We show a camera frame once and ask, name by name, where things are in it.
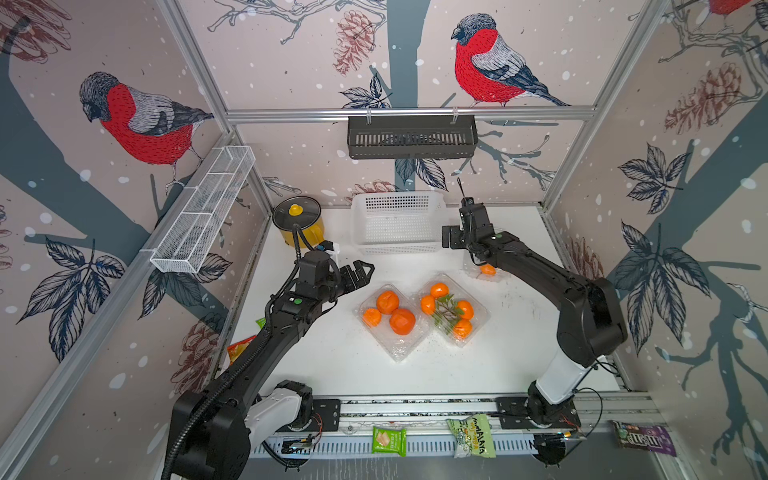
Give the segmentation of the clear clamshell three oranges branch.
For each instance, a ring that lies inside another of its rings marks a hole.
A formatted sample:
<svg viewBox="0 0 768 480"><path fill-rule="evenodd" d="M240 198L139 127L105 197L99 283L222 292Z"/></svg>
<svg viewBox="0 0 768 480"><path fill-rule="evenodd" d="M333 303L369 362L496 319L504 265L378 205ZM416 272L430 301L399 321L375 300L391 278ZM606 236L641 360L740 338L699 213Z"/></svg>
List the clear clamshell three oranges branch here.
<svg viewBox="0 0 768 480"><path fill-rule="evenodd" d="M490 264L481 264L479 260L474 260L469 252L464 254L463 272L471 279L485 282L500 283L506 281L511 275Z"/></svg>

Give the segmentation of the green snack packet large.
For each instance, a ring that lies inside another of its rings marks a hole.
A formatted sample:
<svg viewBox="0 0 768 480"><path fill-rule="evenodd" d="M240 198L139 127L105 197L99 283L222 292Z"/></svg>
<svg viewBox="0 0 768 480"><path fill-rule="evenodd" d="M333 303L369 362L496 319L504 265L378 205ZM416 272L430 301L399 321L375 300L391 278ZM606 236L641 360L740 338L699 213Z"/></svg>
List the green snack packet large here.
<svg viewBox="0 0 768 480"><path fill-rule="evenodd" d="M496 457L491 425L486 414L475 414L461 420L448 419L446 423L455 439L454 458Z"/></svg>

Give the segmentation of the loose orange small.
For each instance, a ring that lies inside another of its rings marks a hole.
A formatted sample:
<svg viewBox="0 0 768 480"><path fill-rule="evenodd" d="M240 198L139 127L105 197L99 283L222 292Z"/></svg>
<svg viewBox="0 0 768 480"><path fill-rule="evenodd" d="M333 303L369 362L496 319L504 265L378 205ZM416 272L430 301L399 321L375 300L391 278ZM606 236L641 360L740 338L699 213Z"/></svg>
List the loose orange small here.
<svg viewBox="0 0 768 480"><path fill-rule="evenodd" d="M362 320L367 326L375 328L382 320L382 313L377 308L368 308L364 311Z"/></svg>

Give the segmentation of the loose orange medium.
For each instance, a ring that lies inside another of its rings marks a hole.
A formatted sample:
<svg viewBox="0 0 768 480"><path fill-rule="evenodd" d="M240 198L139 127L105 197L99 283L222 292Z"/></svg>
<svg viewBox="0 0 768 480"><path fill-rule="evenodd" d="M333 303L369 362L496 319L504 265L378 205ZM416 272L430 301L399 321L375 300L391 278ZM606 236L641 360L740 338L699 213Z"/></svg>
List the loose orange medium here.
<svg viewBox="0 0 768 480"><path fill-rule="evenodd" d="M399 296L392 290L383 291L376 299L376 308L383 315L391 315L399 307Z"/></svg>

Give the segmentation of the yellow pot with lid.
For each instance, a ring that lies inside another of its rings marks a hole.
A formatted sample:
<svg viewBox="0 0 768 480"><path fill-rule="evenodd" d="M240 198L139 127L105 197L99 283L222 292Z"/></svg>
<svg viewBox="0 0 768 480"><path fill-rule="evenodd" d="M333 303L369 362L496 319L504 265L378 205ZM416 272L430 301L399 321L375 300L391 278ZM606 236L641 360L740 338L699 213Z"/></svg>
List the yellow pot with lid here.
<svg viewBox="0 0 768 480"><path fill-rule="evenodd" d="M326 240L322 207L312 197L294 196L282 201L272 212L272 223L290 247L296 244L292 236L294 225L299 226L301 233L313 247Z"/></svg>

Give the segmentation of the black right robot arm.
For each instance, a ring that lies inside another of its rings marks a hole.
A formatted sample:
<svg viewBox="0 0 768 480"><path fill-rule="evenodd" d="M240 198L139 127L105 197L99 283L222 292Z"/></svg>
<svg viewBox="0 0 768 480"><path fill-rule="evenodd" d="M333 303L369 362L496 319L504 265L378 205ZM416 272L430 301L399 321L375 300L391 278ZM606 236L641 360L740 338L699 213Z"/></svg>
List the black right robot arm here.
<svg viewBox="0 0 768 480"><path fill-rule="evenodd" d="M547 427L570 408L578 386L629 337L614 285L603 277L588 279L551 262L517 236L494 230L486 207L471 197L461 200L461 223L442 228L442 245L465 250L486 264L518 277L559 311L559 350L546 371L528 388L527 417Z"/></svg>

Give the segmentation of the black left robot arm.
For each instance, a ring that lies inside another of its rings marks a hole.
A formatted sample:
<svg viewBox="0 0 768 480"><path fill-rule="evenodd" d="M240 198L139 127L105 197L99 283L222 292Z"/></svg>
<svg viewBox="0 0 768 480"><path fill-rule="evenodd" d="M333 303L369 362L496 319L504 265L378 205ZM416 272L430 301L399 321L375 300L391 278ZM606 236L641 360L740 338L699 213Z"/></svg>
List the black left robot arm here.
<svg viewBox="0 0 768 480"><path fill-rule="evenodd" d="M260 389L282 358L340 297L367 286L373 264L340 267L325 251L298 256L265 306L265 326L246 350L200 392L174 404L161 476L237 479L255 446L278 429L312 415L311 390L285 382L265 397Z"/></svg>

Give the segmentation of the purple candy packet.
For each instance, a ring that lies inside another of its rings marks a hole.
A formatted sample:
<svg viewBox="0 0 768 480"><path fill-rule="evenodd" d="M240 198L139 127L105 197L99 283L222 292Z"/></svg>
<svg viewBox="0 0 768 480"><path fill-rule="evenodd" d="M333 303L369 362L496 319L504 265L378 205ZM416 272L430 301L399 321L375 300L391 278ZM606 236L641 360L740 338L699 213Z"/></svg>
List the purple candy packet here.
<svg viewBox="0 0 768 480"><path fill-rule="evenodd" d="M639 426L615 420L612 420L611 423L620 448L642 450L671 457L677 456L671 435L665 427L660 425Z"/></svg>

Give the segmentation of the loose orange large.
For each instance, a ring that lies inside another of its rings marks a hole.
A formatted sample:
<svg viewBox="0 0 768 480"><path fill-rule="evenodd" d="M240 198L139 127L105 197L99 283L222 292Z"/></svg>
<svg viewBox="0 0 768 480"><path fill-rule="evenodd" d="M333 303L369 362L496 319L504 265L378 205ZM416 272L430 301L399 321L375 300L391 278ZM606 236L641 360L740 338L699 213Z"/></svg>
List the loose orange large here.
<svg viewBox="0 0 768 480"><path fill-rule="evenodd" d="M407 336L414 329L416 318L410 310L398 308L391 314L389 324L395 334Z"/></svg>

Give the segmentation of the clear clamshell oranges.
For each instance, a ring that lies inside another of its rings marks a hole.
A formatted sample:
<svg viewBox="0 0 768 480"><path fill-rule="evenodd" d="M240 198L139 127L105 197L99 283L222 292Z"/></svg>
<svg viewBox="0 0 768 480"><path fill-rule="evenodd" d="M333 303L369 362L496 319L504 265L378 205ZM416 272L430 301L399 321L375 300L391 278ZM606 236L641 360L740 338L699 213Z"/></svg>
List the clear clamshell oranges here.
<svg viewBox="0 0 768 480"><path fill-rule="evenodd" d="M395 362L404 361L431 333L421 309L392 284L384 284L369 295L356 315Z"/></svg>

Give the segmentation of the orange red snack packet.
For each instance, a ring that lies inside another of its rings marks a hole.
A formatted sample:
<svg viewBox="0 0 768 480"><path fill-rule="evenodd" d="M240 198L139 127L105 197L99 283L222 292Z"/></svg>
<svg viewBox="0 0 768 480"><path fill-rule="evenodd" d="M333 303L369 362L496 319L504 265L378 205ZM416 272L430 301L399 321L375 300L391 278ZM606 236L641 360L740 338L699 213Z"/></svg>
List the orange red snack packet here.
<svg viewBox="0 0 768 480"><path fill-rule="evenodd" d="M245 350L250 346L255 338L256 336L253 335L231 344L227 348L227 354L230 362L234 363L245 352Z"/></svg>

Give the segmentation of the clear clamshell four oranges branch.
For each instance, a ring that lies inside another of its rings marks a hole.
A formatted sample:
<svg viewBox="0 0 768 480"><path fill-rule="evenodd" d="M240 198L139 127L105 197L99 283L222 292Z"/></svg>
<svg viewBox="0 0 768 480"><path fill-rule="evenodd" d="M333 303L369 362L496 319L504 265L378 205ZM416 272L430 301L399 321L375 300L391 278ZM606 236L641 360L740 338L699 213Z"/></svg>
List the clear clamshell four oranges branch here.
<svg viewBox="0 0 768 480"><path fill-rule="evenodd" d="M452 277L439 273L414 294L430 325L458 347L471 342L489 322L489 310Z"/></svg>

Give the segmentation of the white plastic basket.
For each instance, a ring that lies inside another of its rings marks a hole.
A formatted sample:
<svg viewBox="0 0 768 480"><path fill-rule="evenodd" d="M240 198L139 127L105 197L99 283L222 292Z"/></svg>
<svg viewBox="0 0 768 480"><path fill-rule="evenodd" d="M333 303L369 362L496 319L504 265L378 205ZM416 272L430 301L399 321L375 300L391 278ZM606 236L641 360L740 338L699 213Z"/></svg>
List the white plastic basket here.
<svg viewBox="0 0 768 480"><path fill-rule="evenodd" d="M350 241L364 255L433 253L447 219L441 193L360 194L351 206Z"/></svg>

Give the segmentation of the green snack packet small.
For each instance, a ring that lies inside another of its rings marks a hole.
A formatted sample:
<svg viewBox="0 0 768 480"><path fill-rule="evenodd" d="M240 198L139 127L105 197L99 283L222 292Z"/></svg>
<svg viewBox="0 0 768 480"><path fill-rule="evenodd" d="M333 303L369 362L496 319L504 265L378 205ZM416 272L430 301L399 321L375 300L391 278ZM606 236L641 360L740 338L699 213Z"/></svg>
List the green snack packet small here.
<svg viewBox="0 0 768 480"><path fill-rule="evenodd" d="M372 430L373 454L396 454L400 457L407 455L407 431L374 427Z"/></svg>

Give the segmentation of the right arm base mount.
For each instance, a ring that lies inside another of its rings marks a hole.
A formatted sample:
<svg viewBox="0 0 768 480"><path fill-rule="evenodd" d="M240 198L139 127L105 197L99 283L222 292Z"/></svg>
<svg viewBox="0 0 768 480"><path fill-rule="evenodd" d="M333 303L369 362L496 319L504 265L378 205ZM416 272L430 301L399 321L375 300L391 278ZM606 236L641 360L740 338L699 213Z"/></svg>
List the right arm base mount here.
<svg viewBox="0 0 768 480"><path fill-rule="evenodd" d="M578 430L581 421L573 399L557 405L542 397L502 396L495 399L496 413L505 430L556 429Z"/></svg>

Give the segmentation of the orange on branch near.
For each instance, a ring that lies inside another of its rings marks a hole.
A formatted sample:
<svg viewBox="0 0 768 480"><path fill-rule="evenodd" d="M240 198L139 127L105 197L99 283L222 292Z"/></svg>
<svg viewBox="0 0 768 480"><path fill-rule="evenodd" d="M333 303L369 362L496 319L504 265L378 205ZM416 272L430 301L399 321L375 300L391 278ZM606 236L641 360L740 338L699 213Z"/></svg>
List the orange on branch near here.
<svg viewBox="0 0 768 480"><path fill-rule="evenodd" d="M483 275L491 277L496 275L496 269L489 264L482 265L480 271Z"/></svg>

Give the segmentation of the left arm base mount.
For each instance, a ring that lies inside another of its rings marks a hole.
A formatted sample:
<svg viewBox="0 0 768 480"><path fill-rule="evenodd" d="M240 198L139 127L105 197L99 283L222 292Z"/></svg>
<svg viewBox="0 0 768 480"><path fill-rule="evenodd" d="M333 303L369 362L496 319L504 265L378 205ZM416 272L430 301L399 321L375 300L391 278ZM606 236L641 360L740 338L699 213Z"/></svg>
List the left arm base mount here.
<svg viewBox="0 0 768 480"><path fill-rule="evenodd" d="M337 398L315 398L311 412L306 418L299 418L293 424L279 429L280 433L336 432L341 419L341 400Z"/></svg>

